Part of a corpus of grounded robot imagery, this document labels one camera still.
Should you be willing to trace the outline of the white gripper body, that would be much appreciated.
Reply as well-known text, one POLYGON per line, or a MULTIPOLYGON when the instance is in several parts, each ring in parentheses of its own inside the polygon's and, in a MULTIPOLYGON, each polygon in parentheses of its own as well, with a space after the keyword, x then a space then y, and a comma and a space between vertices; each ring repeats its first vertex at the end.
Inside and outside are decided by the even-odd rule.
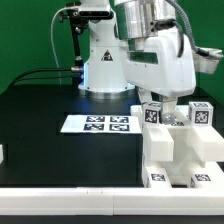
POLYGON ((190 95, 196 87, 191 46, 184 36, 184 51, 178 57, 180 35, 176 28, 159 31, 144 40, 143 49, 129 49, 127 41, 120 42, 120 61, 125 79, 143 89, 166 96, 190 95))

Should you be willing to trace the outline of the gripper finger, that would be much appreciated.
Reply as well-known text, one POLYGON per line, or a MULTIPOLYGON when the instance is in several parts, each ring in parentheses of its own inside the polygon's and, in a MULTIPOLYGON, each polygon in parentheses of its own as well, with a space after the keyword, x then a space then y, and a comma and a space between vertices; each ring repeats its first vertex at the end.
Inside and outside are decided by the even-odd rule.
POLYGON ((162 97, 161 119, 163 123, 173 123, 175 121, 175 108, 177 101, 177 97, 162 97))
POLYGON ((149 104, 152 101, 152 95, 149 90, 138 87, 137 93, 138 93, 139 101, 142 105, 149 104))

